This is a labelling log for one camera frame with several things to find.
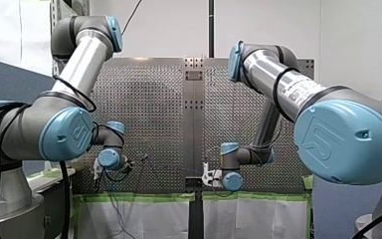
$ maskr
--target green tape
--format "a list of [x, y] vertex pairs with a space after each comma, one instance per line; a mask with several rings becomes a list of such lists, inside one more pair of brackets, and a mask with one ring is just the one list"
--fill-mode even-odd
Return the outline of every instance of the green tape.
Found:
[[27, 178], [34, 178], [34, 177], [37, 177], [37, 176], [42, 176], [42, 177], [60, 177], [62, 176], [62, 173], [60, 170], [52, 170], [52, 171], [48, 171], [48, 172], [45, 172], [43, 174], [43, 171], [41, 172], [36, 172], [36, 173], [33, 173], [31, 175], [29, 175]]
[[[218, 192], [220, 195], [225, 195], [225, 192]], [[236, 192], [228, 197], [216, 195], [214, 192], [203, 192], [203, 200], [234, 200], [234, 199], [260, 199], [268, 201], [308, 201], [310, 194], [277, 194], [267, 192]]]
[[305, 175], [302, 177], [303, 180], [303, 186], [306, 190], [312, 190], [312, 184], [314, 177], [312, 175]]
[[[172, 194], [138, 194], [131, 192], [114, 192], [112, 196], [121, 202], [185, 202], [193, 201], [193, 193], [172, 193]], [[81, 194], [75, 195], [74, 201], [81, 203], [94, 203], [94, 202], [110, 202], [110, 194], [108, 192], [100, 194]]]

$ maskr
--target white paper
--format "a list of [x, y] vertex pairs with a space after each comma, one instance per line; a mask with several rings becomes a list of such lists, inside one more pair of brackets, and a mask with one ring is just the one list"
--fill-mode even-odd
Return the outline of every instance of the white paper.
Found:
[[0, 62], [19, 66], [21, 56], [20, 41], [0, 39]]
[[21, 22], [18, 0], [0, 0], [0, 62], [19, 66]]
[[0, 0], [0, 40], [21, 42], [19, 0]]
[[21, 64], [29, 71], [52, 75], [49, 1], [21, 1]]

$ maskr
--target perforated metal panel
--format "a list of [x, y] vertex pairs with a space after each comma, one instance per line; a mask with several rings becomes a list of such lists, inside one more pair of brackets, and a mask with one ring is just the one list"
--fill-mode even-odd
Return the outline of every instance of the perforated metal panel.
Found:
[[[114, 59], [102, 68], [92, 95], [98, 108], [94, 119], [125, 124], [124, 154], [137, 166], [122, 183], [103, 180], [101, 190], [183, 191], [182, 65], [182, 59]], [[100, 150], [95, 146], [84, 155], [87, 167], [75, 176], [75, 193], [93, 192], [92, 170]]]
[[[312, 77], [313, 62], [299, 63]], [[103, 180], [100, 190], [183, 192], [185, 175], [199, 175], [201, 161], [218, 165], [222, 142], [251, 142], [264, 97], [230, 83], [225, 59], [204, 59], [198, 81], [186, 80], [189, 67], [184, 66], [184, 59], [114, 59], [103, 66], [93, 92], [94, 118], [124, 122], [124, 153], [137, 165], [122, 183]], [[307, 171], [297, 157], [291, 123], [284, 121], [274, 149], [275, 163], [243, 167], [245, 190], [303, 191], [301, 176]], [[95, 146], [83, 156], [86, 168], [74, 177], [74, 193], [94, 191], [93, 164], [100, 150]], [[146, 162], [140, 162], [146, 154]]]
[[[313, 61], [298, 62], [302, 72], [312, 77]], [[222, 142], [237, 141], [240, 145], [252, 142], [266, 99], [243, 84], [227, 81], [227, 60], [208, 59], [205, 66], [203, 148], [205, 160], [218, 167]], [[292, 134], [293, 124], [283, 119], [281, 136], [274, 144], [276, 161], [262, 167], [242, 166], [244, 190], [303, 191], [301, 176], [308, 172], [298, 159]]]

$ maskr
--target blue joint cap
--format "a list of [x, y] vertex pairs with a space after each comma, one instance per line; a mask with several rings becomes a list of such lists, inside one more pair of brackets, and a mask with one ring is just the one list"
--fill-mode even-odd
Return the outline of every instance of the blue joint cap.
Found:
[[120, 121], [108, 121], [106, 126], [124, 134], [125, 133], [125, 125], [123, 125]]
[[65, 108], [46, 123], [39, 138], [39, 151], [48, 161], [71, 160], [82, 155], [92, 140], [91, 115], [78, 107]]
[[109, 170], [116, 170], [120, 165], [120, 155], [114, 149], [107, 148], [98, 155], [98, 163]]
[[305, 166], [334, 183], [382, 182], [382, 116], [358, 103], [331, 100], [301, 113], [294, 142]]
[[241, 70], [241, 50], [243, 42], [239, 42], [231, 49], [228, 61], [228, 76], [229, 80], [236, 83], [239, 81]]
[[239, 191], [243, 187], [243, 184], [243, 176], [238, 172], [229, 172], [223, 177], [223, 186], [228, 191]]
[[220, 145], [220, 154], [225, 155], [240, 148], [237, 142], [224, 142]]
[[121, 52], [122, 51], [122, 33], [120, 31], [119, 22], [116, 18], [111, 16], [106, 16], [107, 25], [109, 27], [110, 36], [113, 43], [113, 51]]
[[266, 163], [272, 163], [275, 161], [275, 159], [276, 159], [276, 153], [273, 149], [271, 149], [271, 154], [270, 154], [269, 159]]

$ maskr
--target white wall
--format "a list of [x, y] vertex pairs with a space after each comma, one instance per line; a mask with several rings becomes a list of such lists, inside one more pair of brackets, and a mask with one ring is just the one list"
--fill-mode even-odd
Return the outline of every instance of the white wall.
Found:
[[[123, 35], [123, 57], [200, 57], [208, 52], [205, 0], [142, 1]], [[121, 28], [136, 0], [91, 0], [92, 15], [111, 15]]]
[[382, 99], [382, 0], [321, 1], [323, 84]]
[[[135, 0], [91, 0], [92, 15], [113, 15], [123, 26]], [[229, 57], [239, 41], [291, 48], [315, 59], [319, 76], [319, 0], [215, 1], [215, 56]], [[208, 56], [208, 1], [143, 1], [124, 35], [124, 57]]]

